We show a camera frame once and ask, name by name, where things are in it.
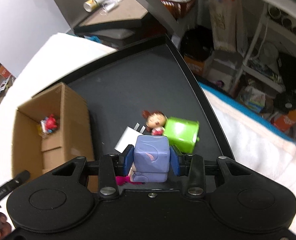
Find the doll head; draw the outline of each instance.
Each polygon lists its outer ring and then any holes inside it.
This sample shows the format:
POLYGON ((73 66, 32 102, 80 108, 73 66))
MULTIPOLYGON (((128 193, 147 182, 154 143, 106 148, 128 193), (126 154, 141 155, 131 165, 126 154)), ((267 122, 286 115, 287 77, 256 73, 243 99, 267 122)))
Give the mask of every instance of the doll head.
POLYGON ((152 113, 147 110, 143 111, 143 117, 147 120, 147 128, 153 129, 166 124, 167 118, 160 111, 154 111, 152 113))

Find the dark gray tray surface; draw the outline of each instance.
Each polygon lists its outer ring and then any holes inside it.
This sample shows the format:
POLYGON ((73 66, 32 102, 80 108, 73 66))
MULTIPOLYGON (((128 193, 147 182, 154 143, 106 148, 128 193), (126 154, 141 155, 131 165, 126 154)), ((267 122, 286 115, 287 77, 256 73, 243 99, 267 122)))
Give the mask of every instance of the dark gray tray surface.
POLYGON ((222 155, 190 84, 165 44, 96 70, 69 86, 87 101, 93 117, 96 159, 116 152, 114 147, 127 126, 145 124, 143 110, 198 120, 200 141, 194 153, 205 160, 222 155))

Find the open brown box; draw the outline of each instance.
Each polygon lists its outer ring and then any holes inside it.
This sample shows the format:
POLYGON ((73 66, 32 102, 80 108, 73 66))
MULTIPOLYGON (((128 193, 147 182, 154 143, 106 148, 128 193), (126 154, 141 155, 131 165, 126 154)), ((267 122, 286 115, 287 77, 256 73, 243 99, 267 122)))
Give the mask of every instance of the open brown box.
MULTIPOLYGON (((59 83, 18 107, 12 142, 12 176, 28 170, 31 178, 77 157, 94 160, 86 101, 64 83, 59 83), (47 138, 37 125, 46 116, 60 117, 59 129, 47 138)), ((96 192, 97 176, 89 177, 88 189, 96 192)))

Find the doll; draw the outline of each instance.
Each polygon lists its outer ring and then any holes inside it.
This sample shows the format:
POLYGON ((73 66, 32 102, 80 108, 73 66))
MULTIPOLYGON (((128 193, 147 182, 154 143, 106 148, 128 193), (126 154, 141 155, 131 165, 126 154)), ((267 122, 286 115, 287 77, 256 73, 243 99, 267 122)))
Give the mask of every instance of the doll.
POLYGON ((167 118, 160 111, 154 111, 152 113, 147 110, 143 111, 143 117, 147 120, 146 126, 147 131, 151 131, 151 135, 162 135, 164 131, 164 125, 166 124, 167 118))

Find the blue toy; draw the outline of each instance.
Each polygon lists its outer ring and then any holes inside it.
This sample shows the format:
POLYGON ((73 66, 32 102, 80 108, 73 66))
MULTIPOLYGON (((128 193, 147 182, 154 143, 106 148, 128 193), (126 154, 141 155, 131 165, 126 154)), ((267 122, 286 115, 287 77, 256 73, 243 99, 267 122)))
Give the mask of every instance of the blue toy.
POLYGON ((166 136, 139 135, 134 150, 133 182, 165 182, 170 166, 166 136))

